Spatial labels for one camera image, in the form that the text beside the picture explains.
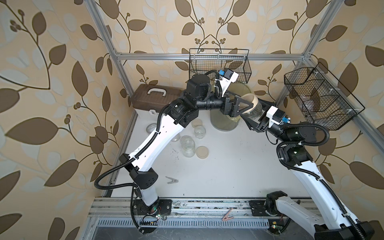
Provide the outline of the jar with beige lid back-left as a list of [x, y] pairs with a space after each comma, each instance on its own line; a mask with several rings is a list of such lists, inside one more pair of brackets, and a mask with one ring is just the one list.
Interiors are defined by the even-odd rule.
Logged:
[[206, 135], [206, 128], [202, 125], [199, 125], [199, 126], [195, 127], [194, 133], [195, 133], [196, 138], [201, 140]]

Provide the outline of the beige jar lid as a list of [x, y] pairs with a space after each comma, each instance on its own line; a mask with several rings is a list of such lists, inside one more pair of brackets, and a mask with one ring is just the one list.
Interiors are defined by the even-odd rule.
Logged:
[[194, 119], [193, 121], [191, 121], [191, 125], [193, 128], [196, 128], [198, 126], [202, 126], [203, 122], [201, 119]]
[[206, 159], [209, 156], [209, 149], [205, 146], [200, 146], [196, 149], [196, 155], [199, 159]]

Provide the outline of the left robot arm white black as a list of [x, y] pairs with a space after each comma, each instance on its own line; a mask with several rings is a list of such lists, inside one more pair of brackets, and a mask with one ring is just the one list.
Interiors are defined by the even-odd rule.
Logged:
[[[198, 117], [200, 110], [218, 109], [224, 115], [237, 117], [254, 106], [238, 96], [231, 100], [226, 93], [238, 77], [238, 73], [229, 69], [193, 75], [181, 95], [161, 109], [156, 129], [135, 151], [120, 156], [122, 164], [98, 176], [94, 186], [99, 190], [132, 187], [147, 208], [145, 213], [154, 213], [159, 205], [159, 196], [154, 187], [158, 174], [152, 165], [166, 145]], [[128, 169], [132, 183], [100, 185], [103, 178], [121, 168]]]

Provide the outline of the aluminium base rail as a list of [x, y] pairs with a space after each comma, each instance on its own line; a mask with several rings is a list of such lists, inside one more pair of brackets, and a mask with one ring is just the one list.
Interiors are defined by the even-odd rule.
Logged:
[[[288, 217], [266, 213], [264, 198], [165, 198], [153, 214], [138, 200], [96, 198], [89, 218], [100, 227], [268, 229], [284, 226]], [[232, 208], [234, 219], [223, 222]]]

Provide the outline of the tape roll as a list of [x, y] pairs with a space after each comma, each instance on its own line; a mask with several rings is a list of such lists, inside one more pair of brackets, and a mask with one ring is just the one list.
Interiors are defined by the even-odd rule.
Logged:
[[146, 127], [146, 132], [150, 135], [153, 131], [157, 129], [156, 123], [151, 123]]

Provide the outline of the yellow trash bag liner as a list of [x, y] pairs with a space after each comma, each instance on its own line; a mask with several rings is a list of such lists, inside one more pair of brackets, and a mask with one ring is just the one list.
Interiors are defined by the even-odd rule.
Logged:
[[235, 96], [243, 96], [251, 93], [252, 90], [247, 84], [244, 83], [231, 83], [226, 90], [226, 95], [230, 97], [230, 100], [234, 100]]

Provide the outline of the grey clip on table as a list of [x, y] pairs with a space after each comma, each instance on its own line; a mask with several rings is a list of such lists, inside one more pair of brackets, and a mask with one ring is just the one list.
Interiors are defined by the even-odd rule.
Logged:
[[166, 176], [166, 178], [169, 180], [169, 181], [167, 182], [167, 184], [176, 184], [176, 183], [179, 182], [177, 179], [174, 179], [174, 178], [171, 178], [171, 177], [167, 177], [167, 176]]

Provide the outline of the mesh trash bin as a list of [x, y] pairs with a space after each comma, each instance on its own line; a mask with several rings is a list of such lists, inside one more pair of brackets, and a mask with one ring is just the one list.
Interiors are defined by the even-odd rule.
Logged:
[[223, 132], [234, 130], [238, 126], [240, 119], [240, 116], [232, 118], [230, 116], [223, 115], [220, 110], [217, 109], [210, 111], [211, 124], [213, 127]]

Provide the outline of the brown lidded storage box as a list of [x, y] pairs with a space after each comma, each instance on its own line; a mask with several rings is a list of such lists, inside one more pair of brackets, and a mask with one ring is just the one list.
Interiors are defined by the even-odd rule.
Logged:
[[131, 97], [134, 109], [142, 111], [160, 110], [182, 94], [182, 90], [165, 86], [139, 85]]

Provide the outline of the pink clip on rail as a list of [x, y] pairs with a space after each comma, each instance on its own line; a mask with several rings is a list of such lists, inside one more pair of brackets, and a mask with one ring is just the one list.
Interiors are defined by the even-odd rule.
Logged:
[[223, 216], [223, 218], [222, 218], [222, 221], [223, 222], [227, 222], [227, 221], [230, 221], [230, 220], [232, 220], [232, 219], [234, 219], [234, 217], [233, 216], [231, 216], [231, 212], [232, 212], [232, 208], [230, 208], [229, 210], [228, 210], [228, 212]]

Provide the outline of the jar with beige lid front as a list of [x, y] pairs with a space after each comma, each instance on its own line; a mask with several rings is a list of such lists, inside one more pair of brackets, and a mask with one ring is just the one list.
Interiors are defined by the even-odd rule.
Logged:
[[195, 141], [191, 136], [182, 136], [180, 139], [180, 143], [182, 146], [182, 154], [187, 157], [191, 158], [196, 153], [196, 145]]

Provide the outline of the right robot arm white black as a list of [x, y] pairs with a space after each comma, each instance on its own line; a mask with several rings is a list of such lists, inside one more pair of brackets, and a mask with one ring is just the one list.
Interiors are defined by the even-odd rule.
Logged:
[[315, 240], [370, 240], [375, 230], [352, 213], [327, 183], [306, 147], [320, 147], [330, 140], [324, 126], [312, 123], [292, 124], [285, 112], [270, 102], [256, 104], [241, 100], [237, 113], [251, 131], [269, 132], [278, 139], [279, 162], [302, 183], [317, 206], [320, 216], [308, 211], [283, 192], [266, 198], [269, 215], [281, 213], [305, 229]]

